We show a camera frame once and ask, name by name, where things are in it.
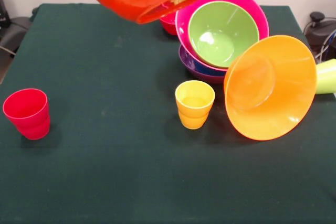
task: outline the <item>green bowl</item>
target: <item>green bowl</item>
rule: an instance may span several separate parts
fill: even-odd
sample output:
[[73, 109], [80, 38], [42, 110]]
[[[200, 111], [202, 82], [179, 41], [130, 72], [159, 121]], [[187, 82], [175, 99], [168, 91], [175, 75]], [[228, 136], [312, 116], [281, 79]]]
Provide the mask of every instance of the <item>green bowl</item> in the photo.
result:
[[190, 19], [188, 35], [198, 56], [219, 68], [228, 68], [259, 40], [258, 27], [249, 13], [225, 1], [198, 8]]

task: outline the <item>dark green tablecloth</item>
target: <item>dark green tablecloth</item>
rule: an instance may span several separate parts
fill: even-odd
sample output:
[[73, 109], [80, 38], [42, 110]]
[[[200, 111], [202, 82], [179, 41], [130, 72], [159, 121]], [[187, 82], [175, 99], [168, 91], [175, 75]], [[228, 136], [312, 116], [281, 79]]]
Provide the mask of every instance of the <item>dark green tablecloth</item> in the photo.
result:
[[[290, 9], [264, 10], [271, 34], [303, 41]], [[42, 5], [0, 102], [44, 90], [50, 134], [31, 142], [0, 116], [4, 223], [336, 223], [336, 102], [316, 97], [277, 140], [244, 138], [222, 86], [205, 125], [181, 126], [175, 87], [192, 77], [159, 22], [99, 5]]]

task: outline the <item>lime green cup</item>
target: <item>lime green cup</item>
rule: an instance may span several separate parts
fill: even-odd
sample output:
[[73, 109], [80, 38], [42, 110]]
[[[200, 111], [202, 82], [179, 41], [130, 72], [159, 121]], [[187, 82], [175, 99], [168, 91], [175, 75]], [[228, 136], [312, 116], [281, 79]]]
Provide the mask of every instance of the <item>lime green cup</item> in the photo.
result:
[[225, 1], [198, 8], [190, 19], [188, 35], [200, 59], [218, 68], [228, 68], [259, 40], [258, 27], [249, 13]]
[[316, 94], [336, 93], [336, 59], [317, 64], [316, 71]]

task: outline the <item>yellow cup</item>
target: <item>yellow cup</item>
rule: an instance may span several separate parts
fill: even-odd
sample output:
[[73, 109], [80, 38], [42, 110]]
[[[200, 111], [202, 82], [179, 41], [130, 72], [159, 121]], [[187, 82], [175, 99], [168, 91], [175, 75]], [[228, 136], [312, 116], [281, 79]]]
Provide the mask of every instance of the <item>yellow cup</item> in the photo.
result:
[[316, 94], [336, 92], [336, 59], [327, 60], [316, 65], [317, 88]]
[[208, 118], [215, 100], [215, 91], [203, 81], [185, 81], [175, 90], [179, 117], [184, 127], [199, 129]]

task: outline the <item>red cup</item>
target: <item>red cup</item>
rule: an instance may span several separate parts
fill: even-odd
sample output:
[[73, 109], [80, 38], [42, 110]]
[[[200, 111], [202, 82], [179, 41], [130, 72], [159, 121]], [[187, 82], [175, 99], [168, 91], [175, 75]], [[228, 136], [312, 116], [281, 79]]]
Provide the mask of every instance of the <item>red cup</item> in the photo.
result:
[[161, 22], [163, 28], [170, 35], [177, 35], [176, 26], [175, 26], [175, 17], [176, 17], [176, 12], [170, 13], [170, 14], [160, 18], [160, 22]]
[[47, 95], [38, 89], [22, 89], [11, 94], [3, 112], [17, 130], [29, 140], [46, 136], [50, 129]]

